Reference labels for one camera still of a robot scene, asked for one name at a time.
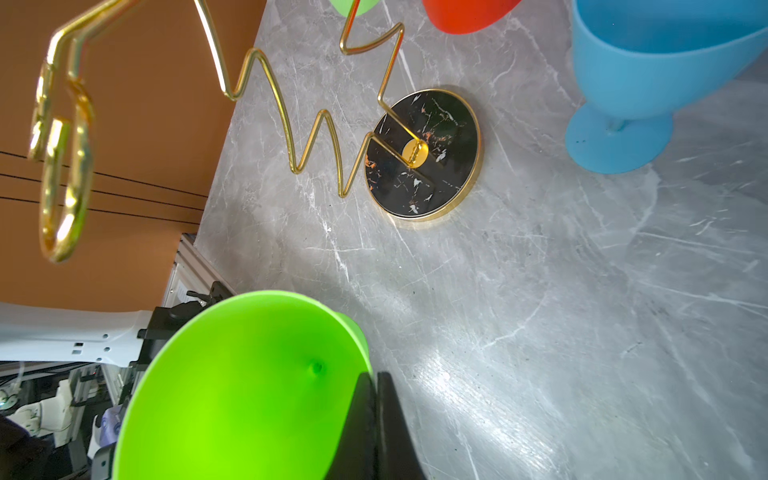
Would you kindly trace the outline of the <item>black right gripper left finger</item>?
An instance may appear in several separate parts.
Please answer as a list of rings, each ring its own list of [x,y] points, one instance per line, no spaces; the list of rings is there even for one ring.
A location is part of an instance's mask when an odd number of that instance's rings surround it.
[[[373,479],[376,448],[376,390],[369,373],[357,380],[333,461],[331,479]]]

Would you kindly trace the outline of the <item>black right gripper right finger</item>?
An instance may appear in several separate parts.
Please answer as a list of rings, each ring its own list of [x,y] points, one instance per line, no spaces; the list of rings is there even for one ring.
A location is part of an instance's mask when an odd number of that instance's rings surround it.
[[[408,430],[395,383],[389,372],[377,374],[377,478],[425,480]]]

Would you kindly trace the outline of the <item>blue wine glass front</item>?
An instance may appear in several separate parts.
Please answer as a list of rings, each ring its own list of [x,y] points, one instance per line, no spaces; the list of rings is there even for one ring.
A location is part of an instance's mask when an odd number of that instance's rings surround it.
[[[764,1],[575,1],[572,61],[586,100],[565,135],[600,174],[653,161],[673,114],[715,92],[767,47]]]

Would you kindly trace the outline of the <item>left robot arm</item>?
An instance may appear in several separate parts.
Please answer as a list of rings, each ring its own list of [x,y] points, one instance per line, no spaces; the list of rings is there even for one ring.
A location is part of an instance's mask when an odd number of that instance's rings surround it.
[[[207,294],[152,311],[95,312],[1,304],[1,359],[18,362],[147,364],[151,354],[205,309],[234,293],[222,282]]]

